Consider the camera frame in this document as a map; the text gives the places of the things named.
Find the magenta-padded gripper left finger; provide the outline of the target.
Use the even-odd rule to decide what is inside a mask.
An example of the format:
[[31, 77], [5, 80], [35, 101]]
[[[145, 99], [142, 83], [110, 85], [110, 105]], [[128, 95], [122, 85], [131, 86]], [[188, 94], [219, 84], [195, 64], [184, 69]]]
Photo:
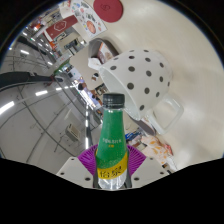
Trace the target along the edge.
[[94, 145], [78, 157], [70, 157], [57, 172], [57, 176], [84, 188], [99, 189], [96, 149], [97, 146]]

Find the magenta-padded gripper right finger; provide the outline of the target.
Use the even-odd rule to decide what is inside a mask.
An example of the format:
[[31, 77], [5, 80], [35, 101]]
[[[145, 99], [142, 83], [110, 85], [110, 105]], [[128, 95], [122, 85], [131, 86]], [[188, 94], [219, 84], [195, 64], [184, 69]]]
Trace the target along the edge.
[[124, 189], [140, 188], [169, 175], [153, 157], [147, 157], [133, 146], [129, 151], [127, 178]]

